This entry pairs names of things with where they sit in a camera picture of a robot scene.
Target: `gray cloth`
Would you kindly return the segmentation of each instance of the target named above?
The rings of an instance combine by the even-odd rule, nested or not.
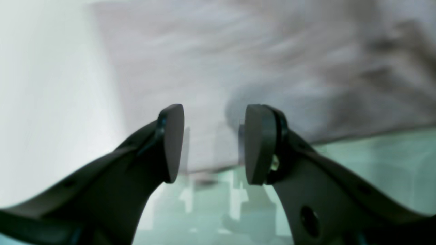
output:
[[[188,168],[199,170],[238,163],[252,103],[284,111],[311,143],[434,124],[436,1],[378,3],[136,0],[94,11],[129,130],[183,104]]]

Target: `white surface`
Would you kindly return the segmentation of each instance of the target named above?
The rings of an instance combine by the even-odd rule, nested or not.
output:
[[[85,1],[0,1],[0,206],[23,201],[124,137]]]
[[[281,109],[309,142],[436,123],[434,78],[411,54],[363,50],[346,0],[306,2],[98,3],[127,129],[183,104],[191,129],[187,167],[202,170],[238,164],[247,104]],[[409,20],[391,19],[388,31]],[[392,71],[363,75],[375,63]]]

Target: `screw hole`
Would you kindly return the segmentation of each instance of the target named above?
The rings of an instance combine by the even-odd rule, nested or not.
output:
[[[71,188],[71,187],[73,187],[74,185],[76,185],[76,181],[74,181],[74,180],[69,180],[69,181],[67,181],[67,182],[64,183],[64,187],[65,187],[65,188]]]
[[[301,223],[312,237],[320,236],[320,222],[318,220],[318,215],[308,206],[304,206],[301,209]]]
[[[371,189],[368,186],[358,184],[357,189],[365,195],[371,194]]]

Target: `clamp jaw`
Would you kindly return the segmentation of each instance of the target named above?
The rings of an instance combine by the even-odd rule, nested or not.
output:
[[[38,196],[0,210],[0,234],[38,245],[131,244],[153,191],[176,180],[182,105]]]
[[[267,105],[245,112],[249,184],[274,187],[296,245],[436,244],[436,219],[410,211],[318,154]]]

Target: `black rubber tip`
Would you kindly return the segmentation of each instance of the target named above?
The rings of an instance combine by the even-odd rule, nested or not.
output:
[[[264,105],[248,105],[245,111],[245,174],[249,184],[262,185],[276,148],[276,119]]]
[[[184,127],[182,105],[171,105],[160,112],[155,137],[157,142],[163,144],[168,172],[166,183],[174,183],[179,172]]]

